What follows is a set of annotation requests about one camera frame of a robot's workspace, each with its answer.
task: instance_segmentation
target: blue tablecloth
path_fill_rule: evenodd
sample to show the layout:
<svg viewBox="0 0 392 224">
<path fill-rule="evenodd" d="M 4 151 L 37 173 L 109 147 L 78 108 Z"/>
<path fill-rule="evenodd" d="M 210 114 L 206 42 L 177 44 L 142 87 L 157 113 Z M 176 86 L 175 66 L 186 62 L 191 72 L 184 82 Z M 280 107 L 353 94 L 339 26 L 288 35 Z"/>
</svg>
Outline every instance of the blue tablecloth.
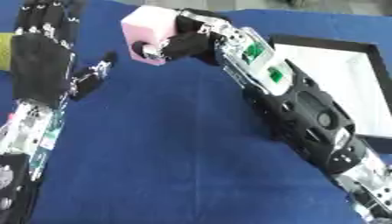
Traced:
<svg viewBox="0 0 392 224">
<path fill-rule="evenodd" d="M 108 81 L 68 107 L 32 223 L 361 223 L 344 193 L 283 143 L 219 68 L 183 59 L 130 60 L 119 21 L 135 7 L 90 1 L 77 51 L 81 64 L 121 56 Z M 14 0 L 1 2 L 10 32 Z M 236 25 L 275 33 L 371 42 L 392 71 L 392 18 L 282 10 L 229 12 Z M 0 75 L 0 117 L 12 108 Z"/>
</svg>

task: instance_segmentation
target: pink foam cube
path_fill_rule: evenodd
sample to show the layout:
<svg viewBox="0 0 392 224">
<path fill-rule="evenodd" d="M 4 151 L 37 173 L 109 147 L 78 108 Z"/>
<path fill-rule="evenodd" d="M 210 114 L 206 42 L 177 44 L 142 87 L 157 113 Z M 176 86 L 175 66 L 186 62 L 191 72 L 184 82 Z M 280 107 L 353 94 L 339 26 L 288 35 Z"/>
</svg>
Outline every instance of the pink foam cube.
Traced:
<svg viewBox="0 0 392 224">
<path fill-rule="evenodd" d="M 152 65 L 163 65 L 164 59 L 144 59 L 132 50 L 133 43 L 143 41 L 158 47 L 163 40 L 176 34 L 177 12 L 156 6 L 143 5 L 125 17 L 122 32 L 127 40 L 130 56 L 133 60 Z"/>
</svg>

